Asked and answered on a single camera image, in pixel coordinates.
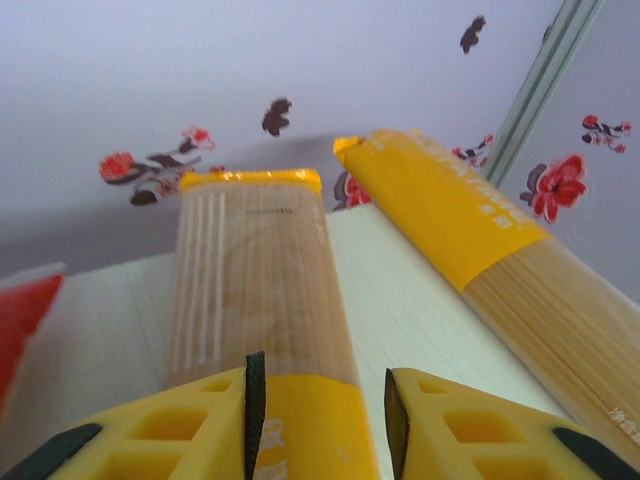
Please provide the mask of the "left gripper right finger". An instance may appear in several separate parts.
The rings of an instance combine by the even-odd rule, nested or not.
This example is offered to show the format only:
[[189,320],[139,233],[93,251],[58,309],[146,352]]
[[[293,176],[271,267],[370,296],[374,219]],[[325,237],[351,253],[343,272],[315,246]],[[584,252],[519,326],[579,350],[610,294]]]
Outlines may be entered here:
[[417,369],[385,375],[396,479],[636,479],[574,422]]

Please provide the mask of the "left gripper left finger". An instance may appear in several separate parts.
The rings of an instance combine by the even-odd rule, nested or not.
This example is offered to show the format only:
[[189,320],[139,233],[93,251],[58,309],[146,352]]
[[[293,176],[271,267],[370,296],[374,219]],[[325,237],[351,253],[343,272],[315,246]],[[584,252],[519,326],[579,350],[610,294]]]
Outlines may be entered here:
[[6,479],[251,479],[266,411],[265,355],[97,413],[11,467]]

